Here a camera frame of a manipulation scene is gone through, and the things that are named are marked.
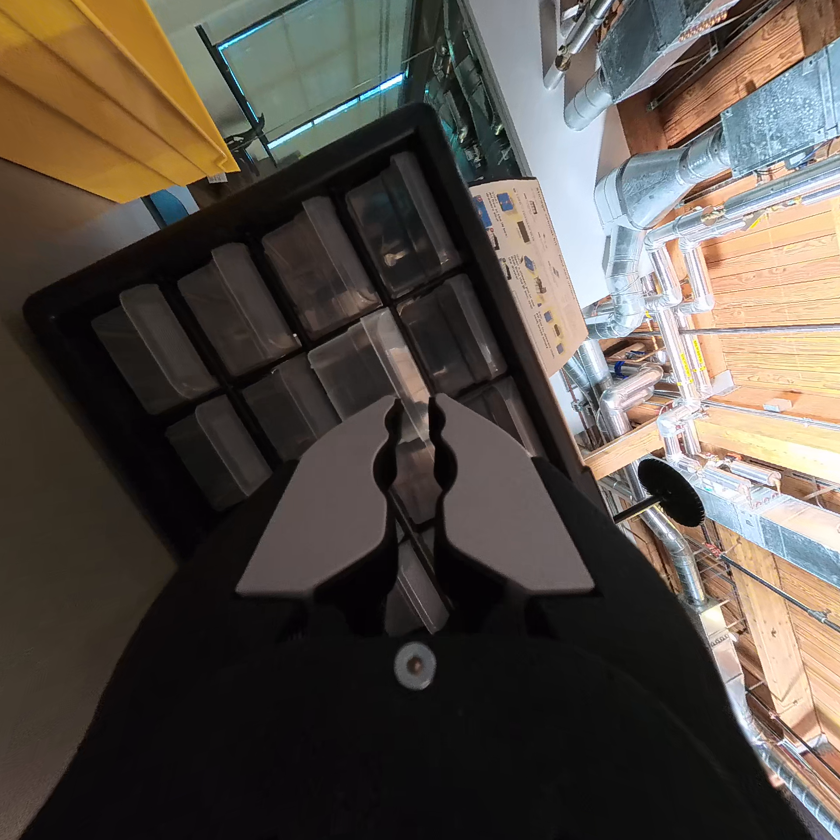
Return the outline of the silver pipe bundle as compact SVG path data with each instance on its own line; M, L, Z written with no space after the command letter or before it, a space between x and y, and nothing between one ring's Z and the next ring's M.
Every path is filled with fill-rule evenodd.
M647 305L639 327L604 339L609 380L664 355L672 390L711 394L726 358L735 385L838 395L838 156L783 173L756 175L746 190L720 185L702 203L673 211L654 230L680 274L686 310L672 320L686 348L670 359L659 315Z

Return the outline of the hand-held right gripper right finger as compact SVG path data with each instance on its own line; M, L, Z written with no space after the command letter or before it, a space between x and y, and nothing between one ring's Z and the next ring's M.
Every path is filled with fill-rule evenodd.
M529 451L455 399L429 403L437 532L445 546L525 595L584 595L595 584Z

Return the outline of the printed instruction sheet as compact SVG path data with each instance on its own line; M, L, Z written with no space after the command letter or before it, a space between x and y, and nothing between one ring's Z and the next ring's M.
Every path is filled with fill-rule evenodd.
M469 186L476 212L547 378L589 337L538 180Z

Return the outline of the wooden ceiling beam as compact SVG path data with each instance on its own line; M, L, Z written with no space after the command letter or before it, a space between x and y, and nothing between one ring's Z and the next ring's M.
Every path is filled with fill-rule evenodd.
M665 451L658 420L651 419L629 433L583 457L583 464L595 480L602 480L648 455Z

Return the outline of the clear plastic drawer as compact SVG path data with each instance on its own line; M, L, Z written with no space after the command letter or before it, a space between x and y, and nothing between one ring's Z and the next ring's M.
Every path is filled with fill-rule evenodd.
M373 546L314 592L335 606L350 630L363 637L385 633L386 600L399 569L398 529L432 521L440 488L429 437L430 398L417 363L389 309L375 311L308 356L343 431L351 417L387 399L375 426L387 441L366 462L365 485L374 490Z

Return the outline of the round metal duct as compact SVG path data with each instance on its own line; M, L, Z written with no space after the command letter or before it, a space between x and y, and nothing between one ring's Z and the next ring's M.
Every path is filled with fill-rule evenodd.
M763 767L781 783L794 802L831 838L839 838L838 798L797 752L788 737L777 739L754 718L733 636L726 628L721 604L703 590L695 555L686 538L656 507L641 515L662 543L675 567L684 603L715 661L738 725Z

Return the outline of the black round ribbed disc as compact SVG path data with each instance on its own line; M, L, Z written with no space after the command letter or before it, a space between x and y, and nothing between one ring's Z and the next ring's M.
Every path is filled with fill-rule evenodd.
M695 488L667 461L654 457L641 460L637 477L647 492L642 511L659 507L666 516L687 528L699 527L705 520L704 504Z

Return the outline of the black drawer cabinet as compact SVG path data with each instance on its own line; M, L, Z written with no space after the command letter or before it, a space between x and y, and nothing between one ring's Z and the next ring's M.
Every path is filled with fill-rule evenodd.
M595 480L581 462L500 263L491 255L440 121L431 107L415 103L26 300L24 318L37 342L143 511L180 560L188 560L216 525L254 496L273 473L297 460L273 465L264 484L236 506L212 510L159 433L170 414L151 416L144 411L93 334L91 319L112 308L120 291L181 278L202 265L211 249L227 242L246 242L260 263L261 237L290 220L304 200L321 193L344 195L380 173L401 151L417 157L463 258L463 266L455 272L466 273L474 285L537 431L543 449L537 456L557 466L602 507Z

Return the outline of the glass partition wall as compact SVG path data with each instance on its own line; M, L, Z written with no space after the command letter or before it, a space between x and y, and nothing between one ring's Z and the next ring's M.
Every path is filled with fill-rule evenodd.
M248 163L299 159L415 98L441 2L230 2L195 30L243 118Z

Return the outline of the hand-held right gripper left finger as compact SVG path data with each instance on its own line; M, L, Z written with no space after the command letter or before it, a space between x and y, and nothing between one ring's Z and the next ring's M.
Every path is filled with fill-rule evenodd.
M239 582L242 596L307 597L392 542L403 405L381 398L300 458Z

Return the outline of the metal air duct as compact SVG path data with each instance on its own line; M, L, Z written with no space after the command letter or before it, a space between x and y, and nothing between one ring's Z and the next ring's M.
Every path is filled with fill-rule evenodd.
M690 188L730 170L757 172L838 138L839 40L727 108L717 127L673 150L637 154L595 186L607 234L648 230Z
M707 518L748 542L839 587L838 514L750 479L682 456L675 468L694 487Z

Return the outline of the yellow plastic bin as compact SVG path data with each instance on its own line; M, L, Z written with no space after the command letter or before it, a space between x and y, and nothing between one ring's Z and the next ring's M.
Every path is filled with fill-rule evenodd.
M1 2L1 157L114 203L238 172L146 2Z

